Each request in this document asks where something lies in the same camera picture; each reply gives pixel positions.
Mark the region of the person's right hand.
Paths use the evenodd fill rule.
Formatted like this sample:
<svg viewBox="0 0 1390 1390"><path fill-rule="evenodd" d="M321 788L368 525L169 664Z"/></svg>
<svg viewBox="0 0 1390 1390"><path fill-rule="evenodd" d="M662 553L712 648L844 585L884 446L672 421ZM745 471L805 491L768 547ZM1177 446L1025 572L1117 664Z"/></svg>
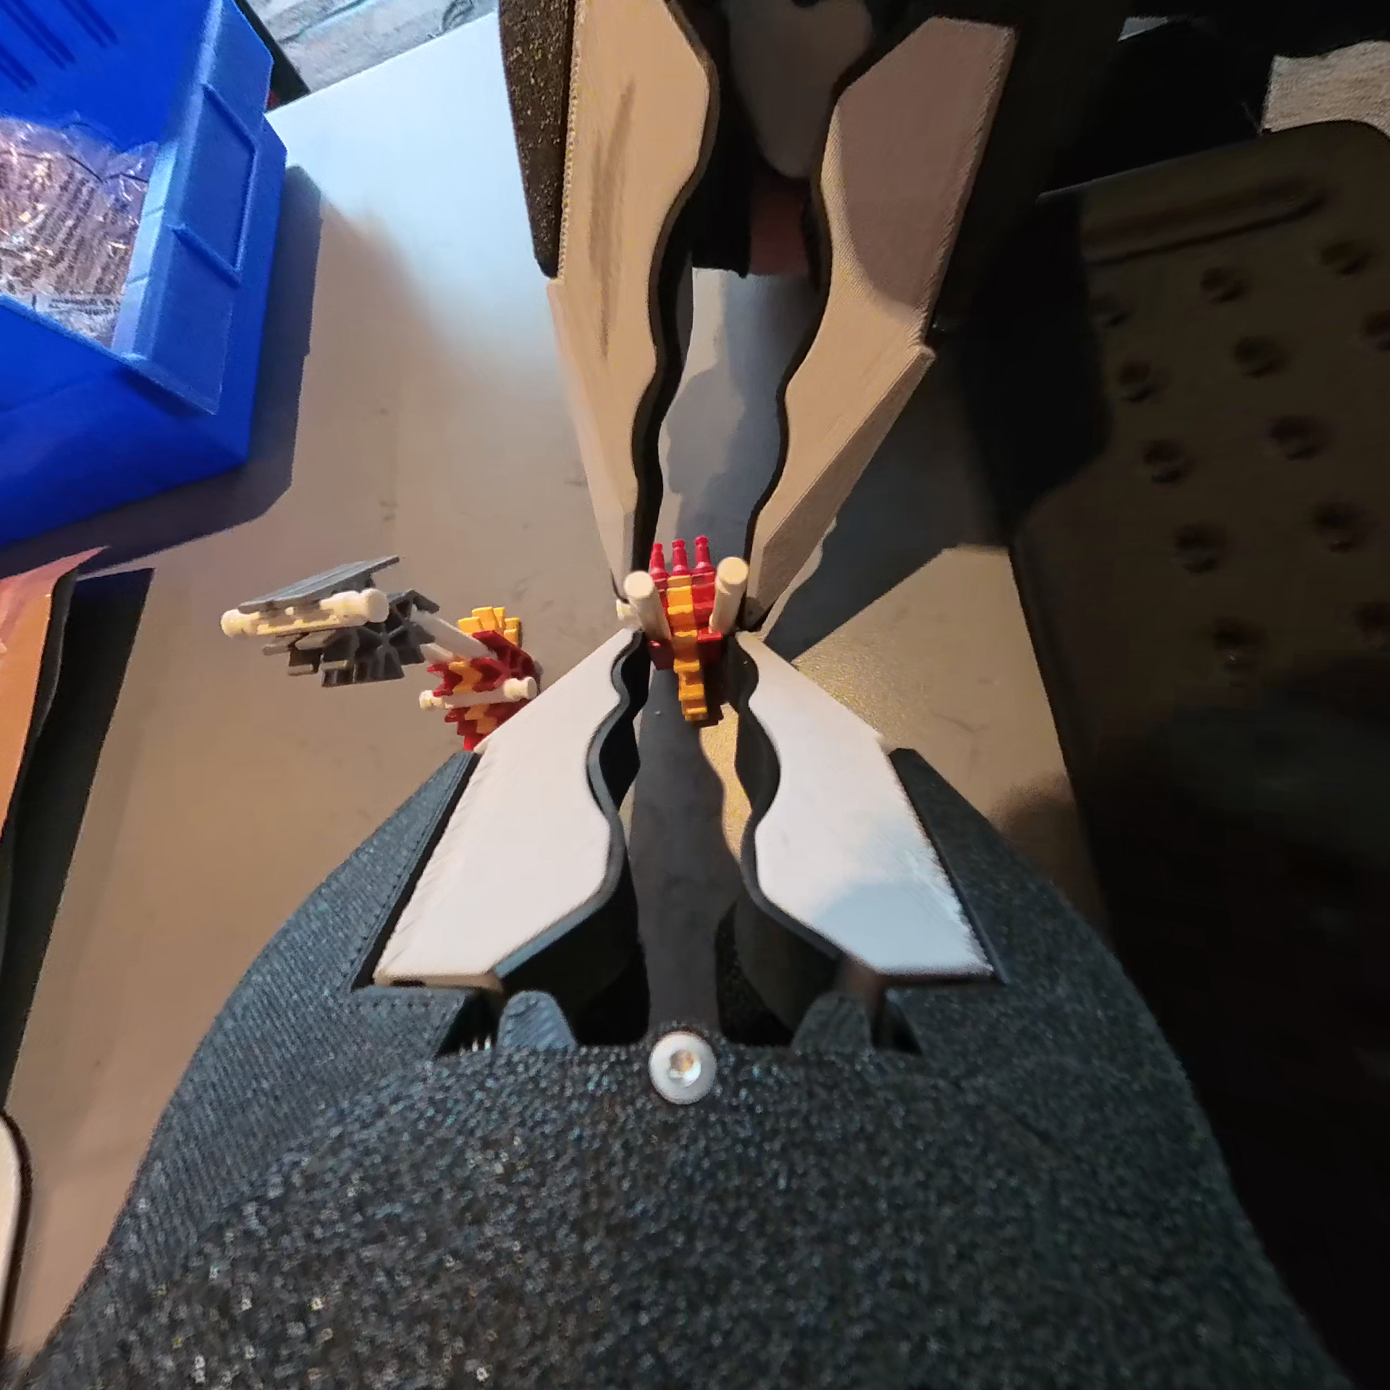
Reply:
<svg viewBox="0 0 1390 1390"><path fill-rule="evenodd" d="M796 277L811 274L806 244L810 227L810 188L806 181L763 176L750 194L748 272L758 277Z"/></svg>

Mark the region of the small red yellow toy assembly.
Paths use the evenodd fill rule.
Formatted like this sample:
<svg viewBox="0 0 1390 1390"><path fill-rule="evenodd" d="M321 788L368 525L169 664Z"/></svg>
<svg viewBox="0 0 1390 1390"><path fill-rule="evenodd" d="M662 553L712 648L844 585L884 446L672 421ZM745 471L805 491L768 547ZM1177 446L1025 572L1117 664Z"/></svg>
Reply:
<svg viewBox="0 0 1390 1390"><path fill-rule="evenodd" d="M725 653L738 631L750 567L740 557L714 562L710 542L697 535L671 547L654 545L649 567L619 585L619 620L641 633L652 668L672 673L689 726L722 721Z"/></svg>

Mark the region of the grey-topped red yellow toy assembly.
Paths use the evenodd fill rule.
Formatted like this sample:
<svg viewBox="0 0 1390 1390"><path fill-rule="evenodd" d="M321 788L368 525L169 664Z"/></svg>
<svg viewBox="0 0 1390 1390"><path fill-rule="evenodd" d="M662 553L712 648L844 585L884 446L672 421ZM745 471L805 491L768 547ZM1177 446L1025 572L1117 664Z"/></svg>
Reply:
<svg viewBox="0 0 1390 1390"><path fill-rule="evenodd" d="M325 689L399 683L421 668L432 681L421 709L441 714L474 752L535 702L542 671L518 618L482 606L447 620L424 593L379 583L398 563L389 555L283 585L226 611L221 630L285 656L288 674L315 676Z"/></svg>

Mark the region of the blue plastic bin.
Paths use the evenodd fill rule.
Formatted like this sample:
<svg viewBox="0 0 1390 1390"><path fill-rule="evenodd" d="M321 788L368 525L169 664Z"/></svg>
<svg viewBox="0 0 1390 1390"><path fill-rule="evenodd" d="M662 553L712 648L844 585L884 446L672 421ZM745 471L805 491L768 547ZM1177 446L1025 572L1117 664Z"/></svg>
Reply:
<svg viewBox="0 0 1390 1390"><path fill-rule="evenodd" d="M111 347L4 297L4 545L247 461L287 168L272 70L235 4L2 4L4 117L159 146Z"/></svg>

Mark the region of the orange toy parts bag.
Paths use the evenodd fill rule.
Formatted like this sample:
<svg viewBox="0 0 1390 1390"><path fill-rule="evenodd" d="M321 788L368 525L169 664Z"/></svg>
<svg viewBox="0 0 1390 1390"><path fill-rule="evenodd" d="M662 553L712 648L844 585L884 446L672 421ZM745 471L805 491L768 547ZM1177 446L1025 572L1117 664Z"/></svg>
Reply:
<svg viewBox="0 0 1390 1390"><path fill-rule="evenodd" d="M58 590L103 548L80 550L2 580L2 820L12 808L29 739L40 717L42 664L57 631Z"/></svg>

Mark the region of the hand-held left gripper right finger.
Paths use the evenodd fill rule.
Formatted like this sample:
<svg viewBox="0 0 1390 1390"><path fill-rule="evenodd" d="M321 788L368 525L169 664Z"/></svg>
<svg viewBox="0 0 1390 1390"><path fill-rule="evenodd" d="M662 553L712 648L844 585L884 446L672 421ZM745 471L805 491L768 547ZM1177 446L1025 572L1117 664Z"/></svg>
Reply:
<svg viewBox="0 0 1390 1390"><path fill-rule="evenodd" d="M770 651L735 638L742 846L755 908L859 984L982 982L988 947L868 722Z"/></svg>

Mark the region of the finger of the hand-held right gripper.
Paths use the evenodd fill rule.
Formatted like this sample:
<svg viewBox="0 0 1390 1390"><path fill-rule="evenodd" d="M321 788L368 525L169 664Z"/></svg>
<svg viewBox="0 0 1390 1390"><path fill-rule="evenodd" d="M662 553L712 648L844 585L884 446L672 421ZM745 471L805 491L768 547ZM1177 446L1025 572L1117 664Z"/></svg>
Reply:
<svg viewBox="0 0 1390 1390"><path fill-rule="evenodd" d="M614 591L649 562L659 431L684 371L687 209L719 127L719 77L669 2L576 6L560 266L548 287L580 457Z"/></svg>
<svg viewBox="0 0 1390 1390"><path fill-rule="evenodd" d="M853 80L828 123L823 318L785 385L758 505L747 625L763 628L935 361L927 332L1003 87L1012 27L927 21Z"/></svg>

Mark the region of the clear plastic bag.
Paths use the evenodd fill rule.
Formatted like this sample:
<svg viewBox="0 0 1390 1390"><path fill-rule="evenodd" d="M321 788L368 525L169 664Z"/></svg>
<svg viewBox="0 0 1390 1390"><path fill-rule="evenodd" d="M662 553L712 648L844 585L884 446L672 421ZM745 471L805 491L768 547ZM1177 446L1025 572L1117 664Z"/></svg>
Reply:
<svg viewBox="0 0 1390 1390"><path fill-rule="evenodd" d="M111 347L158 156L4 117L4 297Z"/></svg>

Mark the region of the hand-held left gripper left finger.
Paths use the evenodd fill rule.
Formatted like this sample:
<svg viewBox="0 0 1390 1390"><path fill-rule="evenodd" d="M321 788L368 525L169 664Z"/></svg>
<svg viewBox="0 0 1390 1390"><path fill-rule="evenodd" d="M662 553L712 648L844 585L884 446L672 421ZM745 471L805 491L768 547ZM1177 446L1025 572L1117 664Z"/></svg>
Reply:
<svg viewBox="0 0 1390 1390"><path fill-rule="evenodd" d="M596 787L599 740L633 721L624 678L646 656L618 631L485 739L376 985L502 985L611 896L621 826L618 793Z"/></svg>

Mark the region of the black dimpled plastic panel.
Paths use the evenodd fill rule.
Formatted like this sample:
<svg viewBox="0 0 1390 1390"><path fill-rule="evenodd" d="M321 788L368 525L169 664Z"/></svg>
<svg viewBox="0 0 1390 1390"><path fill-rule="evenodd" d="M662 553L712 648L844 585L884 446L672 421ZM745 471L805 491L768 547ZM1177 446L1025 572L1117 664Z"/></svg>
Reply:
<svg viewBox="0 0 1390 1390"><path fill-rule="evenodd" d="M1041 213L1015 560L1117 944L1174 1032L1387 1050L1387 136Z"/></svg>

